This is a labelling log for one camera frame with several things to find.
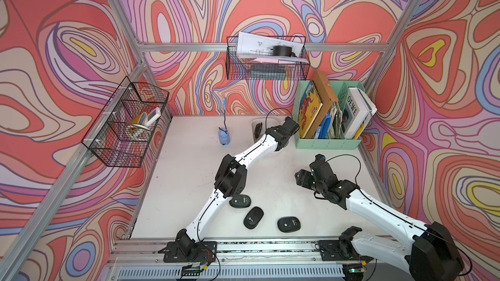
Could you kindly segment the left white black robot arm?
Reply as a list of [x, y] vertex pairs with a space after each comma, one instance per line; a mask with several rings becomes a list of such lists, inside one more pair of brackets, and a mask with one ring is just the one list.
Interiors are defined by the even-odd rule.
[[196, 248], [203, 247], [204, 231], [221, 208], [234, 196], [242, 193], [246, 186], [247, 170], [258, 160], [285, 148], [291, 137], [299, 130], [299, 124], [291, 117], [278, 126], [266, 129], [264, 135], [245, 151], [232, 156], [227, 154], [215, 176], [212, 191], [202, 210], [194, 220], [177, 233], [175, 245], [188, 257]]

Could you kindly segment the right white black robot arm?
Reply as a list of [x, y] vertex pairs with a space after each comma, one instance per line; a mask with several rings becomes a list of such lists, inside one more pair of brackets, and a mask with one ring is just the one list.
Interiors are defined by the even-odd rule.
[[390, 235], [381, 238], [351, 226], [333, 241], [333, 247], [326, 241], [319, 243], [324, 255], [381, 260], [414, 280], [455, 280], [465, 269], [459, 248], [444, 225], [413, 219], [374, 199], [357, 183], [339, 180], [323, 155], [316, 156], [309, 170], [298, 171], [295, 180], [298, 186], [313, 191], [316, 199], [355, 213]]

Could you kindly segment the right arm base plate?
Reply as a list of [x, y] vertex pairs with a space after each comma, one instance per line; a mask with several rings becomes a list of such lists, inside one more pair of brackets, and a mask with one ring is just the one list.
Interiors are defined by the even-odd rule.
[[351, 241], [320, 240], [316, 243], [322, 261], [361, 261]]

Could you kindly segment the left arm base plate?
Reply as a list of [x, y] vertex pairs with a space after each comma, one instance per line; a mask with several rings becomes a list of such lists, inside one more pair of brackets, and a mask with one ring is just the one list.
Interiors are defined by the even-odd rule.
[[181, 251], [175, 242], [169, 242], [165, 248], [158, 251], [158, 254], [164, 255], [165, 263], [199, 262], [208, 264], [215, 260], [216, 253], [217, 243], [215, 241], [195, 243], [187, 255]]

